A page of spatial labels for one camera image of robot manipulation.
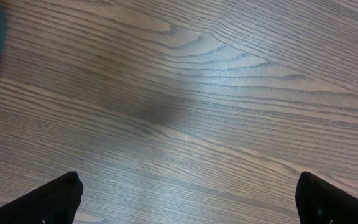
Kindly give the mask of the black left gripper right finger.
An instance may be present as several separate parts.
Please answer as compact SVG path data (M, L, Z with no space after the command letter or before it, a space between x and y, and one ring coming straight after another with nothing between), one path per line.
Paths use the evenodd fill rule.
M310 172L302 172L295 192L301 224L358 224L358 199Z

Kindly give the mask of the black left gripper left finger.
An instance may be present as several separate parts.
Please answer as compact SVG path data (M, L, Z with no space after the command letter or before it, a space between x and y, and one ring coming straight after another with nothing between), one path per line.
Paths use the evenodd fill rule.
M77 172L67 172L0 207L0 224L72 224L82 194Z

